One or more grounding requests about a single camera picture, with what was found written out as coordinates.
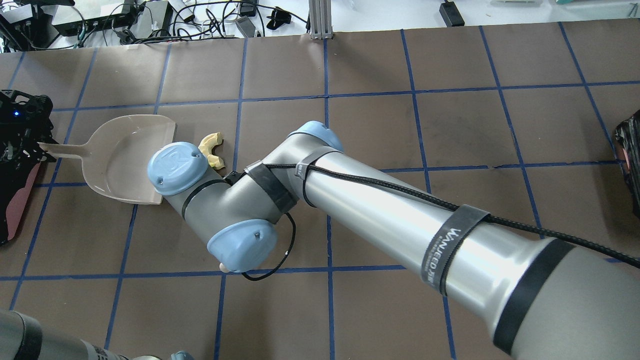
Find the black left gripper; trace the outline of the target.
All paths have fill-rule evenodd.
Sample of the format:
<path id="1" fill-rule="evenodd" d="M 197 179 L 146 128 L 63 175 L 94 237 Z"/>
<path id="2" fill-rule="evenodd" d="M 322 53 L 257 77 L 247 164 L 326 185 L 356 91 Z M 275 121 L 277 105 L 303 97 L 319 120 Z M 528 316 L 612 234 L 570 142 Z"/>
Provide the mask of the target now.
<path id="1" fill-rule="evenodd" d="M 0 100 L 2 164 L 54 162 L 56 158 L 41 148 L 41 143 L 57 143 L 53 139 L 54 125 L 50 119 L 51 98 L 3 89 Z"/>

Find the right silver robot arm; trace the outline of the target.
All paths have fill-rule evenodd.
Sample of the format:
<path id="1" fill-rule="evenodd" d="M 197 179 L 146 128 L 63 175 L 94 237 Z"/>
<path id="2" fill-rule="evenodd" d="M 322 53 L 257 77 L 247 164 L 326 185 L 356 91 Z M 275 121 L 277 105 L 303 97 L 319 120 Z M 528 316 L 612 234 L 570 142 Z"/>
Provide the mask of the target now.
<path id="1" fill-rule="evenodd" d="M 228 272 L 256 269 L 298 202 L 322 210 L 487 325 L 517 360 L 637 360 L 639 280 L 597 256 L 639 261 L 574 235 L 455 205 L 347 156 L 309 121 L 237 178 L 197 146 L 167 144 L 147 177 Z"/>

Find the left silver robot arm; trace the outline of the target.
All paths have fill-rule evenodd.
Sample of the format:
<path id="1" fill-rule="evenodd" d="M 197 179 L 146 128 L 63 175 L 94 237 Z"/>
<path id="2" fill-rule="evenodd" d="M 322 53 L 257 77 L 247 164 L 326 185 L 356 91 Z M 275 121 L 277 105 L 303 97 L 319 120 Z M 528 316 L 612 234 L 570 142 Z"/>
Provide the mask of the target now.
<path id="1" fill-rule="evenodd" d="M 105 198 L 158 205 L 162 196 L 147 177 L 153 152 L 174 139 L 176 123 L 157 114 L 124 115 L 101 125 L 82 145 L 53 139 L 52 100 L 14 89 L 1 91 L 1 243 L 11 238 L 8 211 L 43 162 L 75 158 L 87 186 Z M 14 310 L 1 311 L 3 360 L 123 360 L 80 338 L 42 325 Z"/>

